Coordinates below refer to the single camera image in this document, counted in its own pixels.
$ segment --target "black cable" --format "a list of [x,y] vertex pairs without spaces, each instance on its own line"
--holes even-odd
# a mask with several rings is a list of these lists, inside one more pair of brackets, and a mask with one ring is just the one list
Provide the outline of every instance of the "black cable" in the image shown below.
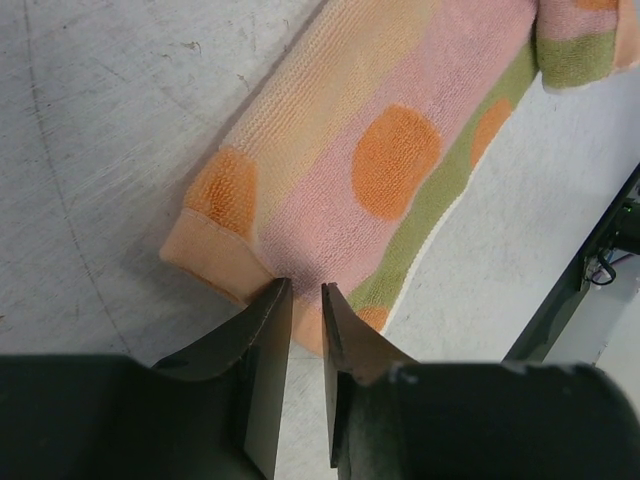
[[602,269],[607,272],[609,274],[609,279],[604,281],[604,282],[599,282],[596,279],[594,279],[593,277],[595,276],[596,273],[598,272],[594,272],[591,275],[591,278],[589,279],[589,281],[591,283],[593,283],[594,285],[598,285],[599,287],[604,287],[606,285],[611,285],[613,283],[613,281],[616,279],[616,271],[615,269],[611,266],[611,264],[609,262],[607,262],[607,259],[604,258],[604,255],[602,254],[602,250],[598,252],[597,255],[598,261],[600,262],[600,266],[602,267]]

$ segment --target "wire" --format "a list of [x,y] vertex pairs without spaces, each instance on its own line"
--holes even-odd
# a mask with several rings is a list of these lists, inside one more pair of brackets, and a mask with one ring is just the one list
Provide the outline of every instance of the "wire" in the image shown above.
[[[613,262],[609,262],[604,258],[604,255],[602,255],[602,252],[599,252],[597,255],[597,258],[598,258],[598,261],[600,262],[601,267],[595,272],[593,272],[589,281],[594,285],[598,285],[599,287],[611,285],[616,279],[616,271],[613,268],[614,265],[620,265],[621,263],[626,262],[633,256],[634,256],[633,253],[627,253],[626,255],[623,255],[622,257],[614,260]],[[609,279],[604,282],[600,282],[599,279],[602,276],[603,272],[606,272],[609,275]]]

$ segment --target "orange circle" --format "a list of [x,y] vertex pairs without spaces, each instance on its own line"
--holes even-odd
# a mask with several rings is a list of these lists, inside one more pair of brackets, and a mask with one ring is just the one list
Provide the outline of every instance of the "orange circle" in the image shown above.
[[365,307],[356,313],[367,325],[376,332],[380,332],[382,327],[387,323],[389,310],[384,307]]
[[496,136],[502,124],[509,118],[513,109],[511,102],[506,98],[501,98],[485,112],[476,131],[471,144],[471,165],[476,166],[482,158],[482,154],[487,149],[493,137]]
[[184,206],[249,240],[256,213],[255,163],[232,148],[221,149],[187,191]]
[[353,156],[353,191],[377,217],[397,220],[436,165],[442,141],[422,114],[391,105],[364,133]]
[[616,10],[618,0],[574,0],[576,6],[585,10]]

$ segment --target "cloth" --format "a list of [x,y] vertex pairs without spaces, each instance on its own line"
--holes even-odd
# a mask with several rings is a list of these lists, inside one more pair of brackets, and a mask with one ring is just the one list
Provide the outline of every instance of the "cloth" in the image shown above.
[[563,91],[638,63],[632,2],[329,0],[189,188],[161,257],[240,304],[292,278],[293,337],[316,353],[323,282],[382,331],[537,72]]

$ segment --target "scratched white surface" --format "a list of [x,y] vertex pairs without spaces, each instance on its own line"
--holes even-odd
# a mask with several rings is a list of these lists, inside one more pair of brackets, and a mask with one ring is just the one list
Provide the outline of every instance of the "scratched white surface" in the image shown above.
[[[152,363],[235,312],[157,251],[318,3],[0,2],[0,352]],[[638,162],[639,116],[638,74],[568,97],[534,85],[390,338],[421,359],[501,358]],[[292,347],[277,478],[335,478],[322,374]]]

